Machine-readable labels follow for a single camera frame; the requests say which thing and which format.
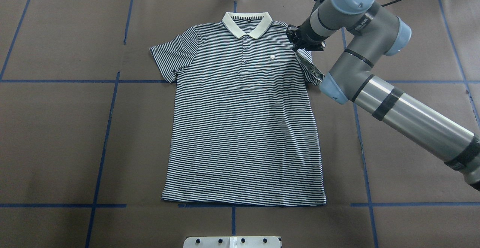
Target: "white bracket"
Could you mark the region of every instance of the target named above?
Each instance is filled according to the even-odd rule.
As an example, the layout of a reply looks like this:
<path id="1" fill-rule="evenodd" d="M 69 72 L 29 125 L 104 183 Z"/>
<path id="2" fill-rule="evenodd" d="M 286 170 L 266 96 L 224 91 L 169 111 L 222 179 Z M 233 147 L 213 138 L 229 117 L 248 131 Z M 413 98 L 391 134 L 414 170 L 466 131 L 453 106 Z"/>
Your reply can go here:
<path id="1" fill-rule="evenodd" d="M 188 237 L 183 248 L 281 248 L 281 240 L 275 236 Z"/>

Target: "robotic arm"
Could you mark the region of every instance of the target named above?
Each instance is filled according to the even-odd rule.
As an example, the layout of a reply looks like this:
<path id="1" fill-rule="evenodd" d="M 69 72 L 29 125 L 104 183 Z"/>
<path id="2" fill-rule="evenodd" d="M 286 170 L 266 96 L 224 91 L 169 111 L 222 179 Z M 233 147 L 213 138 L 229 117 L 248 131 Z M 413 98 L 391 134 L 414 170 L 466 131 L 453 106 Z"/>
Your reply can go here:
<path id="1" fill-rule="evenodd" d="M 342 27 L 355 36 L 320 84 L 322 93 L 357 104 L 463 173 L 480 191 L 479 137 L 370 72 L 382 55 L 407 45 L 409 26 L 375 0 L 315 1 L 311 16 L 286 31 L 293 50 L 322 51 L 324 40 Z"/>

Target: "polo shirt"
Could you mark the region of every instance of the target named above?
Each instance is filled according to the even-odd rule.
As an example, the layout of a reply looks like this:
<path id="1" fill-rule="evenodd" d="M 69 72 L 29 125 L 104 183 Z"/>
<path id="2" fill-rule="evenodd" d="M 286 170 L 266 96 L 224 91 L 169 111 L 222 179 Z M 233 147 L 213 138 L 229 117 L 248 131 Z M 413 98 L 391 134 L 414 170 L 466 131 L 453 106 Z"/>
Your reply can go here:
<path id="1" fill-rule="evenodd" d="M 293 52 L 287 24 L 230 13 L 150 52 L 176 81 L 163 200 L 262 206 L 326 203 L 305 82 L 310 52 Z"/>

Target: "white collar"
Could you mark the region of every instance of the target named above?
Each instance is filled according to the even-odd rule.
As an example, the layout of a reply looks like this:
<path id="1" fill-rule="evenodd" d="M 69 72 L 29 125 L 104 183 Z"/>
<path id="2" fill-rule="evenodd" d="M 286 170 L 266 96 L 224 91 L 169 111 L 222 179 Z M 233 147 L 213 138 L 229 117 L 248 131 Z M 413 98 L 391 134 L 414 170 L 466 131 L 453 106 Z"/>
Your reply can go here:
<path id="1" fill-rule="evenodd" d="M 262 18 L 262 20 L 259 22 L 257 27 L 250 33 L 244 32 L 242 29 L 240 29 L 239 26 L 233 21 L 232 16 L 235 18 L 241 18 L 241 19 L 252 19 L 252 18 Z M 244 35 L 250 35 L 252 38 L 257 39 L 260 36 L 262 36 L 269 28 L 269 26 L 272 23 L 272 18 L 269 15 L 269 13 L 264 12 L 264 13 L 232 13 L 232 12 L 227 12 L 225 13 L 225 16 L 223 16 L 222 22 L 225 25 L 225 27 L 232 33 L 232 35 L 235 35 L 236 38 L 241 38 Z"/>

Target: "striped sleeve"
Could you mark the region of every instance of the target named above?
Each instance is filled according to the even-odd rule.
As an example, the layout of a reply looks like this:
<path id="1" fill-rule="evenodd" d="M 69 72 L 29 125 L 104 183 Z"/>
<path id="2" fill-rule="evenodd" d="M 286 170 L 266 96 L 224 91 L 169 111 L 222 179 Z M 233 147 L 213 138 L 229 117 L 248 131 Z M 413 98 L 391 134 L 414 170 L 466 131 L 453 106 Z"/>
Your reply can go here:
<path id="1" fill-rule="evenodd" d="M 322 83 L 325 75 L 320 72 L 312 61 L 312 52 L 299 49 L 295 52 L 297 56 L 297 62 L 301 66 L 305 81 L 308 83 L 319 86 Z"/>
<path id="2" fill-rule="evenodd" d="M 172 41 L 151 47 L 150 52 L 163 77 L 171 83 L 193 62 L 197 49 L 197 33 L 190 27 Z"/>

